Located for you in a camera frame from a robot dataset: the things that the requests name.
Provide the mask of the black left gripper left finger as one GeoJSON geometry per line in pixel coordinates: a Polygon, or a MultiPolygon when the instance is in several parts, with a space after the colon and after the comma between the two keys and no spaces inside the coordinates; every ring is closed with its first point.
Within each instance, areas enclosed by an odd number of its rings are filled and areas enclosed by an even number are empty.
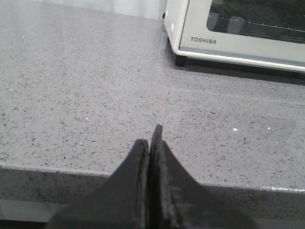
{"type": "Polygon", "coordinates": [[[121,165],[97,190],[57,212],[46,227],[146,228],[148,166],[148,143],[138,139],[121,165]]]}

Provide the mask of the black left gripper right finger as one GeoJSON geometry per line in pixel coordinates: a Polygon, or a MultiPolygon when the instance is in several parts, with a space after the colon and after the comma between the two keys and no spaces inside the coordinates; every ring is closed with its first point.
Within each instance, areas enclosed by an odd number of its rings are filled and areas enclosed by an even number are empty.
{"type": "Polygon", "coordinates": [[[258,225],[198,184],[173,155],[157,125],[149,159],[152,229],[256,229],[258,225]]]}

